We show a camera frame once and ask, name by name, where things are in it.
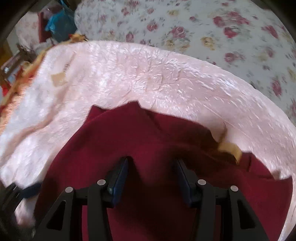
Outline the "dark red fleece garment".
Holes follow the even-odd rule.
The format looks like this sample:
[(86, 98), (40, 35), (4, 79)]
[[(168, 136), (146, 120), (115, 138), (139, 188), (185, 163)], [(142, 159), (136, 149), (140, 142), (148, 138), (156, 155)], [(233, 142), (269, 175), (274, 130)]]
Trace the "dark red fleece garment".
[(292, 198), (292, 179), (275, 180), (252, 153), (218, 151), (210, 130), (198, 123), (155, 113), (130, 102), (115, 109), (93, 106), (79, 130), (48, 169), (35, 206), (41, 222), (66, 187), (88, 187), (130, 156), (119, 204), (109, 210), (114, 240), (188, 240), (195, 216), (173, 166), (187, 168), (211, 185), (235, 185), (270, 240), (278, 240)]

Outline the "pink quilted satin bedspread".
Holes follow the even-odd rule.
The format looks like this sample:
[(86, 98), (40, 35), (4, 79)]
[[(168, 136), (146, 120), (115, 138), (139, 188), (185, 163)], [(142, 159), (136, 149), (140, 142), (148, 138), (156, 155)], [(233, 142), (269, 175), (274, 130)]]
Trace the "pink quilted satin bedspread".
[[(15, 100), (1, 123), (1, 188), (43, 185), (93, 106), (111, 110), (137, 102), (202, 125), (218, 151), (237, 161), (243, 153), (254, 154), (275, 180), (291, 178), (292, 198), (278, 240), (295, 239), (295, 126), (266, 96), (218, 66), (139, 44), (60, 44), (46, 53)], [(2, 240), (33, 240), (42, 222), (34, 215), (41, 188), (20, 202), (13, 216), (16, 231), (1, 232)]]

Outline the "orange yellow patterned blanket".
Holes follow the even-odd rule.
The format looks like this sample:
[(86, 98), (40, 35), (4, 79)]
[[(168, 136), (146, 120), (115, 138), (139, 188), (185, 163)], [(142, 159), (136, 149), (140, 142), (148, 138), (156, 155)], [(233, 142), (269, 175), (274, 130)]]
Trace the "orange yellow patterned blanket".
[(3, 123), (4, 120), (8, 120), (8, 116), (12, 113), (12, 109), (15, 106), (15, 99), (21, 96), (22, 90), (29, 87), (46, 53), (55, 46), (56, 45), (52, 45), (42, 50), (32, 62), (25, 61), (24, 64), (21, 65), (20, 70), (16, 73), (15, 83), (12, 86), (8, 85), (8, 88), (3, 88), (3, 90), (6, 90), (6, 94), (4, 94), (3, 100), (1, 101), (1, 123)]

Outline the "floral covered furniture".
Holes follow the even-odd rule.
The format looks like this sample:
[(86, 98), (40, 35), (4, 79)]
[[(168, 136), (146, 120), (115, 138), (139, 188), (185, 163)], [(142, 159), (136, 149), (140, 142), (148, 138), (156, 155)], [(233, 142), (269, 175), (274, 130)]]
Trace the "floral covered furniture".
[(27, 12), (15, 25), (19, 44), (27, 50), (39, 45), (39, 17), (37, 13)]

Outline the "blue plastic bag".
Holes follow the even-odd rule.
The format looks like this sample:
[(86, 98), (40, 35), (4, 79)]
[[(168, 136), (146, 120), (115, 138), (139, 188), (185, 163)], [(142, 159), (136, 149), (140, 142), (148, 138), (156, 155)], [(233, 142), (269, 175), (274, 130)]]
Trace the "blue plastic bag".
[(77, 27), (74, 22), (74, 11), (72, 11), (65, 1), (60, 1), (62, 9), (53, 14), (45, 27), (45, 31), (50, 32), (57, 42), (63, 42), (74, 34)]

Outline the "floral white bed sheet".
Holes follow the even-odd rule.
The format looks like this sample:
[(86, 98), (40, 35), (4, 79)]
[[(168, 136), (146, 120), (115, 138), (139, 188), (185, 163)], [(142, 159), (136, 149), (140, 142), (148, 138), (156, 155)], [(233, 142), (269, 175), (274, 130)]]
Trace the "floral white bed sheet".
[(254, 1), (81, 1), (78, 32), (189, 55), (247, 81), (295, 122), (295, 40)]

